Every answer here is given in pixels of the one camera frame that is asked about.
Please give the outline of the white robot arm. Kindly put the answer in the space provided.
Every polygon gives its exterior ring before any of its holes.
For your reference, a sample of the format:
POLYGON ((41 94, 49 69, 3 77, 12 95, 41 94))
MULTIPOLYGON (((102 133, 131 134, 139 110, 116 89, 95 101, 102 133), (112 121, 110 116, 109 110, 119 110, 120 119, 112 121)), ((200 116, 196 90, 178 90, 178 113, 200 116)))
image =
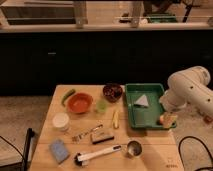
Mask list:
POLYGON ((202 66, 194 66, 177 71, 168 77, 168 89, 159 98, 165 112, 159 122, 168 129, 177 119, 176 112, 188 103, 213 119, 213 90, 207 87, 211 81, 209 71, 202 66))

